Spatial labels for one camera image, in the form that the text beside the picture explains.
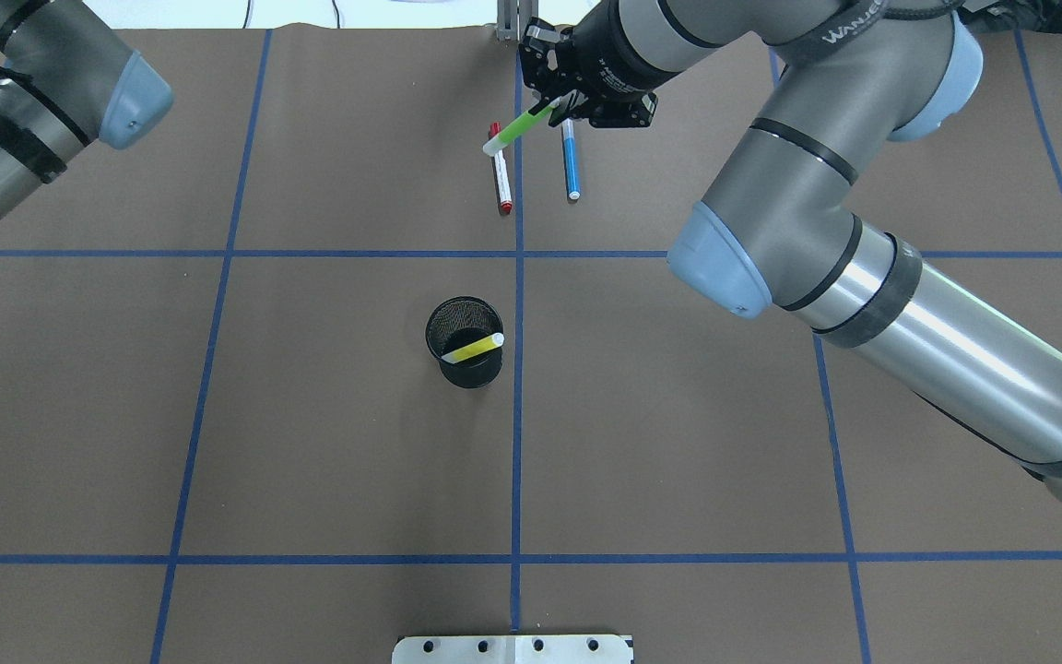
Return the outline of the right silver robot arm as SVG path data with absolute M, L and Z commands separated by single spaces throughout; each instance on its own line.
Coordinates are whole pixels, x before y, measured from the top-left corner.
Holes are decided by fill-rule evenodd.
M 550 122 L 645 127 L 657 89 L 753 33 L 778 84 L 667 252 L 732 314 L 776 305 L 1014 459 L 1062 503 L 1062 352 L 938 272 L 844 199 L 889 140 L 967 102 L 981 47 L 958 1 L 602 1 L 531 18 L 526 85 Z

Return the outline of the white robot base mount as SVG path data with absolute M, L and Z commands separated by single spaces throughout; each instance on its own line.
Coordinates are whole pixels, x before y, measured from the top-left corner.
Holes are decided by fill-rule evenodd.
M 404 637 L 392 663 L 633 663 L 631 637 L 618 634 L 424 635 Z

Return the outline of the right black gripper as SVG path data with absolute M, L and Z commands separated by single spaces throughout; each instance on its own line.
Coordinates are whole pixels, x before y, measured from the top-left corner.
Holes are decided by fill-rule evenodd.
M 570 27 L 531 18 L 520 70 L 536 93 L 531 116 L 549 117 L 549 125 L 564 119 L 586 119 L 593 127 L 652 125 L 660 71 L 632 49 L 619 8 L 593 8 Z

